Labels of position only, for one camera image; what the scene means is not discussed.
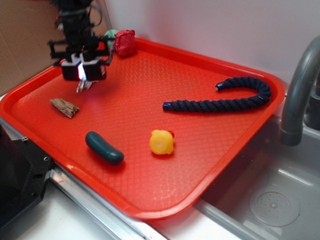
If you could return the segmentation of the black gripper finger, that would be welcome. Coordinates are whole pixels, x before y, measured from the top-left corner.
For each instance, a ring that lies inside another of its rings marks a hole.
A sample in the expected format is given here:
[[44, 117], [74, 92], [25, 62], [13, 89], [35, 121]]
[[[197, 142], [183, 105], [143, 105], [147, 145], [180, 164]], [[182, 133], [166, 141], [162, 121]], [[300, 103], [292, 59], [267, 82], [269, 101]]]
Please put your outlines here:
[[102, 81], [106, 79], [106, 67], [103, 64], [103, 59], [100, 56], [87, 58], [84, 53], [81, 53], [80, 60], [87, 81]]
[[79, 65], [81, 63], [80, 58], [72, 53], [70, 59], [66, 59], [61, 63], [63, 78], [67, 81], [78, 81], [79, 78]]

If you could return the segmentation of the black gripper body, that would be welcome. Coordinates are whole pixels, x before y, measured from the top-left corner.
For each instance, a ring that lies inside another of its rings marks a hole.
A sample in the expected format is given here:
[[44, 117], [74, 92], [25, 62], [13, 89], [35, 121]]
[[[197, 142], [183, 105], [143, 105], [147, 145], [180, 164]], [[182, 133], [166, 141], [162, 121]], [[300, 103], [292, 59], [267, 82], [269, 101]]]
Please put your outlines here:
[[101, 60], [102, 57], [107, 57], [102, 61], [102, 64], [109, 66], [113, 60], [113, 43], [113, 37], [94, 35], [57, 41], [50, 40], [48, 45], [51, 58], [56, 59], [53, 64], [55, 67], [61, 67], [64, 63], [73, 64], [77, 59], [88, 64], [94, 60]]

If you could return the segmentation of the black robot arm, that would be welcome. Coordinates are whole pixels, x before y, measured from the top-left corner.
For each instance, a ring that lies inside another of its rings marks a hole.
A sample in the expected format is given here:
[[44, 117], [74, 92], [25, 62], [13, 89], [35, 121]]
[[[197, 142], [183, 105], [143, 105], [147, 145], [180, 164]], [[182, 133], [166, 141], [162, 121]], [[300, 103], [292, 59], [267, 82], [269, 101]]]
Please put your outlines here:
[[111, 44], [115, 37], [95, 35], [91, 22], [91, 0], [52, 0], [58, 8], [57, 25], [62, 26], [64, 39], [50, 40], [50, 56], [55, 67], [62, 68], [67, 81], [95, 82], [105, 80], [106, 66], [113, 59]]

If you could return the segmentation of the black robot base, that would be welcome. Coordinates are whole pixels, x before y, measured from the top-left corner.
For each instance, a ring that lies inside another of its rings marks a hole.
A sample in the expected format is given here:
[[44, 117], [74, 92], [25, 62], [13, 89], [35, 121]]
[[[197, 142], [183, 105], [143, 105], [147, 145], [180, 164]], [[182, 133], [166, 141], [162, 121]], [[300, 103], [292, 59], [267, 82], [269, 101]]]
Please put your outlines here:
[[32, 140], [12, 140], [0, 128], [0, 229], [43, 200], [52, 157]]

